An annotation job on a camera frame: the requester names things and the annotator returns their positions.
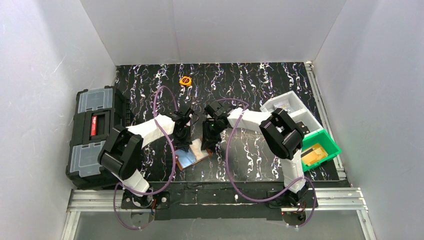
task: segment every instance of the black toolbox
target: black toolbox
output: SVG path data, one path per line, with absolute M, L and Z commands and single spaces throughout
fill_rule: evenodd
M 118 182 L 98 163 L 98 156 L 110 129 L 129 126 L 130 117 L 129 100 L 114 86 L 77 93 L 66 176 L 78 189 L 103 189 Z

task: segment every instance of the plastic container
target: plastic container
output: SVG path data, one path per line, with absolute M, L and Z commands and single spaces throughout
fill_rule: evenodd
M 269 99 L 259 109 L 261 112 L 273 112 L 276 108 L 286 110 L 295 123 L 302 122 L 309 129 L 305 137 L 324 129 L 294 91 Z
M 284 109 L 289 114 L 307 109 L 294 91 L 289 91 L 269 99 L 259 109 L 261 112 L 274 112 L 276 108 Z
M 77 93 L 65 170 L 77 188 L 97 190 L 116 184 L 118 179 L 98 163 L 98 156 L 110 129 L 115 125 L 128 126 L 130 115 L 128 99 L 114 86 Z
M 322 164 L 325 161 L 334 159 L 337 155 L 339 155 L 342 152 L 339 146 L 337 146 L 334 140 L 330 137 L 330 135 L 324 129 L 308 137 L 305 137 L 303 139 L 302 151 L 305 151 L 306 149 L 310 148 L 311 146 L 315 144 L 320 144 L 325 149 L 328 156 L 310 166 L 304 164 L 304 162 L 302 161 L 302 170 L 304 172 L 318 167 L 320 164 Z
M 323 126 L 321 126 L 314 115 L 308 110 L 302 109 L 294 113 L 289 113 L 289 116 L 295 123 L 302 122 L 309 129 L 309 133 L 305 134 L 305 138 L 324 130 Z

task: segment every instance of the green plastic bin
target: green plastic bin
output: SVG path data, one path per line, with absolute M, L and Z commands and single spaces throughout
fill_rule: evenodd
M 320 144 L 328 153 L 328 156 L 322 159 L 321 161 L 316 162 L 310 166 L 305 165 L 304 162 L 302 161 L 302 169 L 304 172 L 318 167 L 321 163 L 325 161 L 334 159 L 337 155 L 339 155 L 342 152 L 339 146 L 337 146 L 337 144 L 334 142 L 334 140 L 325 130 L 321 130 L 319 132 L 316 132 L 313 135 L 305 137 L 303 139 L 302 152 L 315 144 Z

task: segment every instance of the toolbox lid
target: toolbox lid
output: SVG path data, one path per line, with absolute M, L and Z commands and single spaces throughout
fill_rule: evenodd
M 110 109 L 114 92 L 112 88 L 89 90 L 79 96 L 78 113 L 96 111 L 99 109 Z
M 101 165 L 97 159 L 106 141 L 92 142 L 72 148 L 69 172 L 78 171 L 81 178 L 100 174 Z

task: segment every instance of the floor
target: floor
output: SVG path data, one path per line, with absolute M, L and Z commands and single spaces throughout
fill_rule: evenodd
M 190 76 L 193 84 L 181 87 L 179 80 Z M 163 64 L 163 65 L 122 65 L 118 66 L 114 85 L 130 99 L 135 114 L 133 124 L 153 118 L 152 104 L 155 91 L 167 86 L 178 105 L 191 105 L 200 119 L 192 128 L 192 139 L 202 136 L 201 114 L 206 104 L 222 98 L 242 99 L 250 103 L 250 110 L 259 107 L 269 98 L 289 91 L 295 91 L 304 104 L 321 122 L 312 88 L 302 62 L 277 63 L 217 63 L 217 64 Z M 164 92 L 158 101 L 158 112 L 173 111 L 171 95 Z M 227 182 L 224 153 L 230 129 L 224 132 L 223 141 L 217 145 L 216 154 L 180 171 L 177 169 L 176 182 Z M 146 161 L 142 171 L 149 182 L 162 182 L 171 173 L 172 159 L 169 145 L 161 138 L 144 148 Z M 230 169 L 234 180 L 240 182 L 283 181 L 283 172 L 276 158 L 261 134 L 238 129 L 230 149 Z M 338 181 L 333 161 L 305 173 L 313 181 Z

